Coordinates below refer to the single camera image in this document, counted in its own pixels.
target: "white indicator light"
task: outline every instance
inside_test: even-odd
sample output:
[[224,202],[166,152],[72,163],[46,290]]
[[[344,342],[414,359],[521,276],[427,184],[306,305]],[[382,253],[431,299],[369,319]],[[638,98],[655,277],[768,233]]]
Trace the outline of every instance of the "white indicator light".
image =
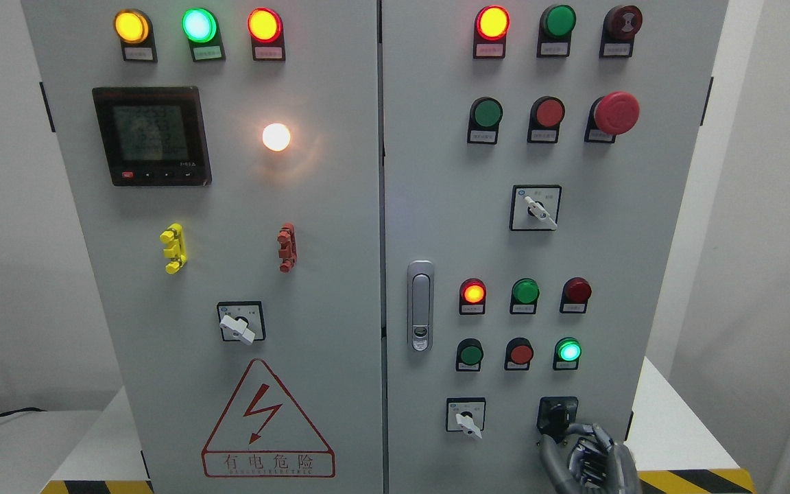
[[280,123],[270,124],[264,128],[261,140],[268,150],[279,152],[288,148],[291,143],[291,132],[287,126]]

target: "lcd display screen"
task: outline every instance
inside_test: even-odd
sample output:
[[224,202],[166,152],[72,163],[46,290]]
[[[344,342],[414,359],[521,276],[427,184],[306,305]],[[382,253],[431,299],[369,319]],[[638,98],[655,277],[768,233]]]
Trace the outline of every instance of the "lcd display screen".
[[181,107],[175,104],[113,106],[112,112],[123,160],[188,159]]

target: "white wall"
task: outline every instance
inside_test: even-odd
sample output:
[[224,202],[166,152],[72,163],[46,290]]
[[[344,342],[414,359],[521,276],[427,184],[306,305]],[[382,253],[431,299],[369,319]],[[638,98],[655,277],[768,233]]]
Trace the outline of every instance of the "white wall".
[[712,69],[715,85],[709,97],[705,122],[699,128],[693,149],[667,272],[660,288],[658,309],[646,350],[648,359],[665,377],[670,375],[675,357],[763,4],[763,0],[730,0],[721,29],[721,42]]
[[120,374],[19,0],[0,0],[0,408],[101,409]]
[[758,491],[774,494],[790,493],[790,28],[784,26],[790,26],[790,1],[767,0],[670,376],[752,472]]

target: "digital power meter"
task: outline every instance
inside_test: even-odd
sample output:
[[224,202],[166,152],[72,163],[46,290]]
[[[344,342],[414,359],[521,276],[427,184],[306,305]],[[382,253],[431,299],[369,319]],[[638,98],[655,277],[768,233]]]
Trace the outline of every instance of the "digital power meter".
[[93,102],[113,185],[213,181],[200,91],[194,86],[94,88]]

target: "green indicator light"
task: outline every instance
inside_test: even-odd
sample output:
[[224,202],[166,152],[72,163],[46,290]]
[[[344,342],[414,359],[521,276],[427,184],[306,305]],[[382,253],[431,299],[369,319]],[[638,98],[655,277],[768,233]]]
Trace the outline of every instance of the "green indicator light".
[[575,11],[568,5],[557,5],[548,12],[544,30],[552,38],[561,38],[575,29]]
[[581,356],[581,344],[575,338],[564,338],[557,343],[557,354],[565,362],[574,362]]
[[533,279],[524,278],[514,284],[511,294],[519,303],[530,304],[538,300],[538,284]]
[[502,107],[494,99],[485,99],[474,108],[474,121],[480,126],[494,126],[502,119]]
[[483,350],[477,348],[476,346],[465,347],[462,352],[459,353],[459,360],[461,360],[462,363],[467,366],[477,365],[482,359]]
[[206,43],[215,37],[217,22],[209,10],[189,9],[182,16],[182,30],[189,40]]

